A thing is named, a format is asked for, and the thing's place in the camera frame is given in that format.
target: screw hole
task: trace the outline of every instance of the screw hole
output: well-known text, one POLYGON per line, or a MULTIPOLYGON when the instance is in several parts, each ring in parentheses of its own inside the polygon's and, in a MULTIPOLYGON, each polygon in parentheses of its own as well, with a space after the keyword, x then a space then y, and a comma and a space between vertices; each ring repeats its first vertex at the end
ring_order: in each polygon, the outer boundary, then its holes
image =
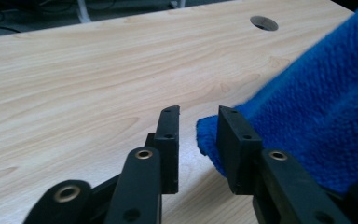
POLYGON ((269 156, 276 161, 286 161, 287 156, 280 151, 271 151, 269 156))
POLYGON ((127 222, 134 222, 141 216, 141 212, 138 209, 130 209, 124 212, 123 219, 127 222))
POLYGON ((333 224, 334 223, 334 219, 332 217, 330 217, 328 214, 321 212, 321 211, 317 211, 313 214, 313 216, 320 222, 323 224, 333 224))
POLYGON ((153 152, 149 150, 141 150, 135 154, 135 157, 140 160, 149 159, 153 156, 153 152))
POLYGON ((276 31, 278 30, 278 24, 273 21, 272 19, 269 19, 267 17, 263 16, 253 16, 251 18, 251 23, 264 31, 276 31))
POLYGON ((80 194, 80 187, 76 185, 64 186, 54 194, 54 200, 57 203, 67 203, 72 201, 80 194))

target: blue cloth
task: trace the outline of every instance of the blue cloth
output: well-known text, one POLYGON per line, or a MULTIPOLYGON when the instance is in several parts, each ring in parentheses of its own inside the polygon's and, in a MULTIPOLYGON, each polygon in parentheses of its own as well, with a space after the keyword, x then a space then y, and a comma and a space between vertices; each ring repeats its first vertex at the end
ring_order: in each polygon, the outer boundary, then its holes
MULTIPOLYGON (((290 152, 320 185, 345 193, 358 183, 358 10, 235 108, 265 148, 290 152)), ((216 127, 217 116, 200 119, 197 140, 225 175, 216 127)))

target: light wood surface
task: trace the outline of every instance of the light wood surface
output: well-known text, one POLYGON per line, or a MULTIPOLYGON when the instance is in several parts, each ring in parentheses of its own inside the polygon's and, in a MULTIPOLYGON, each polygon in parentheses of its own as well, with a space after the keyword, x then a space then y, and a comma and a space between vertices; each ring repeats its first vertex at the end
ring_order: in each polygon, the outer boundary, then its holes
POLYGON ((170 105, 180 191, 163 196, 163 223, 256 223, 251 197, 199 154, 196 121, 244 102, 350 15, 326 0, 246 0, 0 37, 0 224, 22 223, 63 180, 119 174, 170 105))

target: dark floor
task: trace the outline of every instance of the dark floor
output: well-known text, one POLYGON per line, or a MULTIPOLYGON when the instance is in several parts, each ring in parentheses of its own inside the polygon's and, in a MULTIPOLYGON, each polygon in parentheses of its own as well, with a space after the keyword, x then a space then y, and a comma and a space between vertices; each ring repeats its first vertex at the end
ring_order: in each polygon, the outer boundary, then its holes
MULTIPOLYGON (((227 0, 186 0, 186 7, 227 0)), ((79 24, 76 0, 39 1, 37 8, 0 8, 0 35, 79 24)), ((172 9, 170 0, 87 0, 92 21, 172 9)))

